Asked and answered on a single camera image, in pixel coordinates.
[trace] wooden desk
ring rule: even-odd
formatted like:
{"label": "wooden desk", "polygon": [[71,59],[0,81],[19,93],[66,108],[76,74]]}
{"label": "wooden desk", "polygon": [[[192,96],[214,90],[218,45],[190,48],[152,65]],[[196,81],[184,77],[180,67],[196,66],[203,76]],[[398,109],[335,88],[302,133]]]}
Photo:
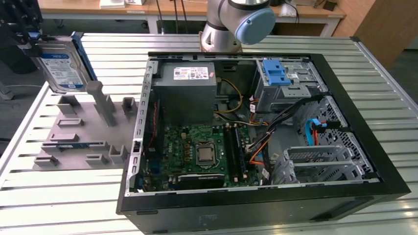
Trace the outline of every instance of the wooden desk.
{"label": "wooden desk", "polygon": [[[206,21],[207,3],[204,0],[183,0],[187,20]],[[159,0],[163,20],[175,20],[175,5],[170,0]],[[40,10],[46,19],[94,19],[94,20],[147,20],[150,33],[158,33],[156,22],[159,12],[156,0],[147,0],[146,5],[127,5],[126,8],[99,9],[99,0],[39,0]],[[273,7],[277,16],[281,7]],[[298,6],[299,22],[325,24],[321,36],[333,35],[338,22],[346,17],[337,7],[334,11],[315,9],[310,6]],[[179,20],[183,20],[182,4],[178,0]],[[295,17],[277,17],[278,23],[294,23]]]}

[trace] green motherboard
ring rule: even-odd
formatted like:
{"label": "green motherboard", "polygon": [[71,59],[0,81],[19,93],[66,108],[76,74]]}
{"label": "green motherboard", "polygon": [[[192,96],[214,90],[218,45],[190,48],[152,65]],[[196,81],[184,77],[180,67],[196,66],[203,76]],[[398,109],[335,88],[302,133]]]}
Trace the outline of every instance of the green motherboard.
{"label": "green motherboard", "polygon": [[[223,128],[222,125],[166,127],[163,158],[150,164],[160,169],[159,174],[151,175],[155,190],[170,190],[171,181],[186,174],[223,174],[225,188],[259,184],[257,168],[247,162],[245,179],[230,179]],[[241,144],[246,146],[250,143],[247,127],[238,127],[238,133]]]}

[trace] cpu socket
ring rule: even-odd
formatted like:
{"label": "cpu socket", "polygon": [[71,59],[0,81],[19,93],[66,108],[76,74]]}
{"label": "cpu socket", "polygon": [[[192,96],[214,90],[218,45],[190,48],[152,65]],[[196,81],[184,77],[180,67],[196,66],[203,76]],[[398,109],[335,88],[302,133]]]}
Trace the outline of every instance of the cpu socket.
{"label": "cpu socket", "polygon": [[210,168],[215,162],[215,144],[210,141],[199,141],[196,144],[196,165],[202,168]]}

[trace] metal slotted table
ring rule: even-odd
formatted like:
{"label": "metal slotted table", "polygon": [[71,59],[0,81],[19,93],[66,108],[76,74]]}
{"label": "metal slotted table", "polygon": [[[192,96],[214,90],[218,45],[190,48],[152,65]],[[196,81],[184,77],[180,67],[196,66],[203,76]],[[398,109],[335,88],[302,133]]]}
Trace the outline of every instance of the metal slotted table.
{"label": "metal slotted table", "polygon": [[[103,92],[114,101],[140,98],[148,51],[198,51],[198,35],[86,34]],[[409,184],[411,193],[379,203],[342,220],[194,234],[417,234],[418,233],[418,107],[362,43],[349,38],[269,37],[246,46],[253,52],[321,53],[349,92]],[[76,94],[80,102],[92,101]],[[122,169],[39,172],[32,170],[42,142],[50,133],[60,95],[44,85],[0,159],[1,234],[138,234],[116,215]]]}

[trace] blue drive bay latch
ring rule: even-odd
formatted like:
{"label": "blue drive bay latch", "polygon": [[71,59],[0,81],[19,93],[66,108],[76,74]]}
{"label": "blue drive bay latch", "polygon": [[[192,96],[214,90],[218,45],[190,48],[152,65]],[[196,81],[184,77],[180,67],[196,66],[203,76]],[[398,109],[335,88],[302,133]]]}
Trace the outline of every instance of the blue drive bay latch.
{"label": "blue drive bay latch", "polygon": [[289,86],[291,81],[286,76],[286,68],[278,60],[263,60],[263,69],[269,78],[269,85]]}

